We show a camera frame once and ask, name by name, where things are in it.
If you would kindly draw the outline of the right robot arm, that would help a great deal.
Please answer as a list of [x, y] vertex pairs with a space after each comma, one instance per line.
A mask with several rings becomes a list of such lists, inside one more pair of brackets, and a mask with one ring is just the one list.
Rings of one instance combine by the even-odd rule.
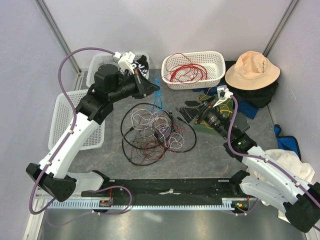
[[188, 123], [206, 123], [226, 140], [226, 152], [250, 169], [261, 174], [263, 182], [248, 172], [232, 176], [229, 191], [235, 197], [243, 194], [256, 197], [282, 212], [297, 230], [308, 233], [320, 222], [320, 184], [309, 183], [277, 163], [247, 134], [247, 119], [238, 114], [238, 103], [230, 116], [220, 111], [220, 102], [186, 101], [176, 110]]

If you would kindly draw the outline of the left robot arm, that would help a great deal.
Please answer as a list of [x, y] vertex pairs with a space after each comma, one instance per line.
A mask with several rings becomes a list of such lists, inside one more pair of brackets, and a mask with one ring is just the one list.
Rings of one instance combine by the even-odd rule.
[[69, 175], [68, 169], [87, 138], [114, 110], [114, 103], [127, 97], [143, 99], [160, 87], [146, 79], [138, 68], [124, 73], [112, 64], [105, 64], [94, 73], [94, 83], [75, 108], [70, 127], [40, 163], [30, 163], [26, 173], [55, 200], [64, 202], [79, 186], [80, 178]]

